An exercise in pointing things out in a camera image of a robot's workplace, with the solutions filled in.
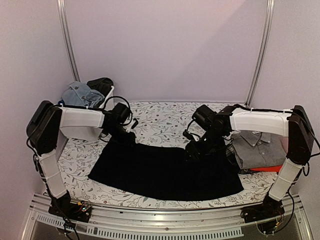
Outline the black garment with logo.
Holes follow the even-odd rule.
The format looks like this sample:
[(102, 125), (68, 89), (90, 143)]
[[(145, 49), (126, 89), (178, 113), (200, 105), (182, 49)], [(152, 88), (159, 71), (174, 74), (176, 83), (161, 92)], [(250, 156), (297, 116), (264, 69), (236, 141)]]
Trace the black garment with logo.
[(180, 147), (109, 142), (88, 178), (136, 195), (165, 201), (208, 201), (243, 191), (225, 151), (199, 161)]

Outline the grey button-up shirt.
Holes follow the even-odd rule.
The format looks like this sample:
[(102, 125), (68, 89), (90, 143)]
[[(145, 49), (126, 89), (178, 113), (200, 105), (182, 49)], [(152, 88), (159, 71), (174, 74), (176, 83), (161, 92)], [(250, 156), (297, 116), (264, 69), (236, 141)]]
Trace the grey button-up shirt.
[(243, 130), (232, 138), (235, 160), (241, 170), (281, 166), (286, 160), (279, 135)]

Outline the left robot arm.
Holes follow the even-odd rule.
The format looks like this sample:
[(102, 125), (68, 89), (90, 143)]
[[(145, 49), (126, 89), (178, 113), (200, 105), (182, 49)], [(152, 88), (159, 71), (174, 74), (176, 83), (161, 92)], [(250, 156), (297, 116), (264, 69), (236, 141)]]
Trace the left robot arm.
[(64, 127), (91, 127), (102, 129), (111, 135), (111, 140), (124, 146), (133, 146), (136, 136), (125, 130), (124, 122), (131, 113), (129, 107), (118, 103), (112, 110), (87, 108), (80, 106), (62, 106), (43, 101), (27, 129), (26, 145), (33, 151), (34, 165), (39, 172), (46, 191), (55, 202), (55, 209), (63, 216), (70, 217), (74, 213), (74, 205), (64, 197), (68, 191), (58, 167), (56, 148), (59, 132)]

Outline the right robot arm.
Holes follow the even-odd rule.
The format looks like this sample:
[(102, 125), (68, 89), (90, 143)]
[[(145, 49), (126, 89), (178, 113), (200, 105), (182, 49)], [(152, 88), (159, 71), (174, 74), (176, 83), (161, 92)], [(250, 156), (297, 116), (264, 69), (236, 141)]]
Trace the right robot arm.
[(289, 110), (247, 108), (239, 104), (228, 105), (220, 112), (212, 111), (208, 106), (200, 106), (192, 115), (204, 131), (204, 135), (195, 140), (193, 134), (185, 130), (183, 135), (189, 139), (186, 151), (194, 160), (211, 153), (217, 148), (217, 141), (234, 131), (260, 132), (279, 136), (279, 141), (286, 152), (285, 161), (279, 174), (259, 206), (262, 218), (269, 218), (278, 210), (278, 203), (290, 187), (299, 178), (302, 168), (313, 157), (312, 148), (319, 141), (300, 105)]

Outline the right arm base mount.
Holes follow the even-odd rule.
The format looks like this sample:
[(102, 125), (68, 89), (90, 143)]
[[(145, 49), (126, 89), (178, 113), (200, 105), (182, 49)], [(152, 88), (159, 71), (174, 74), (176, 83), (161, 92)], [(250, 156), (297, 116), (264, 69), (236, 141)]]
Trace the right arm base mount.
[(245, 223), (257, 222), (257, 229), (263, 235), (273, 235), (283, 223), (284, 207), (282, 201), (268, 200), (241, 209), (240, 217)]

